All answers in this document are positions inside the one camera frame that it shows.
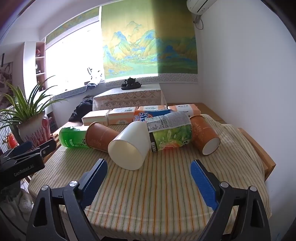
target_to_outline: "lace tablecloth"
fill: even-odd
[[[142,85],[133,90],[122,90],[120,87],[108,90],[94,97],[93,110],[145,105],[166,105],[159,84]]]
[[[128,240],[197,240],[213,210],[206,206],[190,174],[190,164],[199,159],[220,181],[232,187],[256,186],[267,217],[271,216],[264,184],[262,161],[248,140],[232,125],[220,124],[203,115],[221,138],[220,147],[211,155],[200,155],[189,143],[180,148],[147,154],[143,166],[129,171],[116,165],[108,153],[87,148],[60,147],[34,174],[29,192],[36,198],[40,188],[63,187],[79,180],[99,158],[108,163],[105,177],[91,206],[85,213],[100,236]],[[127,125],[110,125],[122,131]],[[237,206],[232,208],[226,232],[235,221]],[[66,209],[61,206],[67,218]]]

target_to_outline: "white paper cup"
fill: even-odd
[[[137,170],[143,165],[150,147],[146,122],[134,121],[109,143],[108,153],[120,167]]]

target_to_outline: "paper cup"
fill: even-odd
[[[210,155],[220,145],[220,138],[201,116],[195,115],[190,117],[192,125],[192,142],[203,155]]]
[[[146,122],[130,123],[108,146],[111,159],[127,170],[139,169],[150,149]]]
[[[119,132],[98,122],[92,123],[85,134],[87,146],[108,152],[109,143],[117,137]]]

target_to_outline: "potted plant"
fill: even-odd
[[[37,147],[50,139],[49,120],[45,114],[45,108],[53,103],[65,100],[51,100],[51,95],[46,94],[51,87],[43,91],[39,98],[35,100],[39,88],[44,82],[38,83],[33,88],[28,99],[24,97],[19,86],[15,88],[7,83],[12,89],[14,97],[8,94],[4,94],[4,96],[12,104],[13,108],[0,110],[0,130],[7,126],[17,125],[21,139],[31,141],[33,147]]]

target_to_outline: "brown paper cup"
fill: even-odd
[[[85,134],[87,146],[108,152],[109,143],[117,137],[119,132],[98,122],[92,123]]]
[[[213,153],[221,142],[216,132],[201,115],[190,117],[190,122],[194,146],[205,156]]]

